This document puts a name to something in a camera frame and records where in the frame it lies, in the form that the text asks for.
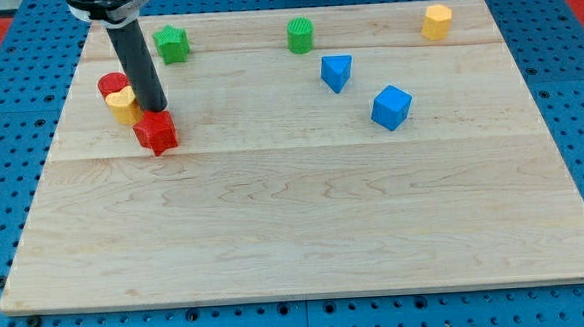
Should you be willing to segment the black and silver arm end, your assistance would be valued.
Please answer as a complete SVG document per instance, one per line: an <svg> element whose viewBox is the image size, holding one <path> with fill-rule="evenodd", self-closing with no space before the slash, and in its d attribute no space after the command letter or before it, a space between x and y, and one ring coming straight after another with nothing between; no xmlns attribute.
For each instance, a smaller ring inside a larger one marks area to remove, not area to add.
<svg viewBox="0 0 584 327"><path fill-rule="evenodd" d="M65 0L72 15L81 21L97 22L117 29L135 21L150 0Z"/></svg>

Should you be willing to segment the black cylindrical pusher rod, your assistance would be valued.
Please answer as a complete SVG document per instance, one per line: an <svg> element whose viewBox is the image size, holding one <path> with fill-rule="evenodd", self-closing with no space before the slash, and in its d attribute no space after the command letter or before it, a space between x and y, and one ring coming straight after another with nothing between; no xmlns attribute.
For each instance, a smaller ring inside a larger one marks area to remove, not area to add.
<svg viewBox="0 0 584 327"><path fill-rule="evenodd" d="M154 113L165 110L168 100L138 21L135 19L116 29L107 28L107 34L139 107Z"/></svg>

